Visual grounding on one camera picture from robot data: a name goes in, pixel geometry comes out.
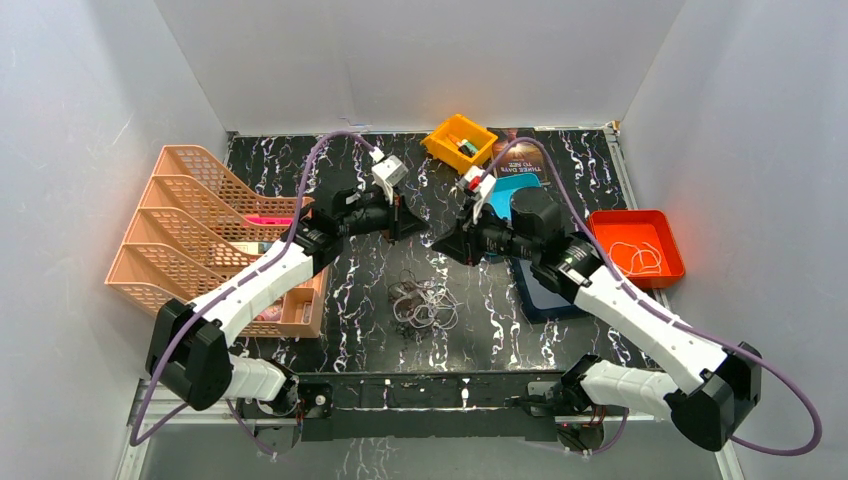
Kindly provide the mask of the cyan square tray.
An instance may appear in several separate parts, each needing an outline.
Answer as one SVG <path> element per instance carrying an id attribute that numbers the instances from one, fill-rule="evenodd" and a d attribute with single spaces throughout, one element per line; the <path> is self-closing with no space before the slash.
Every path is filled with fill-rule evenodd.
<path id="1" fill-rule="evenodd" d="M 482 245 L 487 254 L 532 260 L 538 253 L 539 246 L 531 235 L 518 232 L 513 227 L 511 200 L 521 189 L 540 186 L 536 175 L 531 173 L 496 180 L 489 204 L 498 220 L 489 219 L 482 230 Z"/>

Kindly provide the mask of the orange square tray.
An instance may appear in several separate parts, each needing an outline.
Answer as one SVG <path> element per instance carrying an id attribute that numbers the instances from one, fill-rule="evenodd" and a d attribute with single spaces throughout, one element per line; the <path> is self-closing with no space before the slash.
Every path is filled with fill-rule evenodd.
<path id="1" fill-rule="evenodd" d="M 637 287 L 665 289 L 686 269 L 670 223 L 661 210 L 599 210 L 588 226 L 609 258 Z"/>

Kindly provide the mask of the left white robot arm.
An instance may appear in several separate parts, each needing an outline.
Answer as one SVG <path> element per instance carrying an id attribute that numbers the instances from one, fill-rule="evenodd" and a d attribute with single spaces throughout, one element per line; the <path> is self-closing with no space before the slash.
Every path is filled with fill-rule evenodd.
<path id="1" fill-rule="evenodd" d="M 294 374 L 274 361 L 231 354 L 235 339 L 266 308 L 332 264 L 348 238 L 379 232 L 396 242 L 428 228 L 398 189 L 387 197 L 377 186 L 351 188 L 327 207 L 312 203 L 268 252 L 232 278 L 187 303 L 162 305 L 145 368 L 195 410 L 252 399 L 286 416 L 299 400 Z"/>

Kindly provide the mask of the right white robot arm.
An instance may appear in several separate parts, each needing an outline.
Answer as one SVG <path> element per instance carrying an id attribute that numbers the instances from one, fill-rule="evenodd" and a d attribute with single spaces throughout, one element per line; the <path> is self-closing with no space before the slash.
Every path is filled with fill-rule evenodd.
<path id="1" fill-rule="evenodd" d="M 540 187 L 516 191 L 511 217 L 468 201 L 434 251 L 475 266 L 490 255 L 527 260 L 537 281 L 614 327 L 660 366 L 625 368 L 583 356 L 545 397 L 577 414 L 620 406 L 669 420 L 695 445 L 719 451 L 759 401 L 762 369 L 739 352 L 683 331 L 662 305 L 633 288 L 585 233 L 566 224 L 564 207 Z"/>

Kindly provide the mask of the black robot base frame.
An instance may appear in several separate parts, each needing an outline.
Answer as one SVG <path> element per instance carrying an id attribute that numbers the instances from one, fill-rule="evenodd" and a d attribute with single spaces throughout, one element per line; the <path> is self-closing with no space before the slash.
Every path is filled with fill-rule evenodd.
<path id="1" fill-rule="evenodd" d="M 517 437 L 583 452 L 610 440 L 622 408 L 565 398 L 555 370 L 303 373 L 297 394 L 274 410 L 239 400 L 236 411 L 266 439 L 288 427 L 288 444 L 394 437 Z"/>

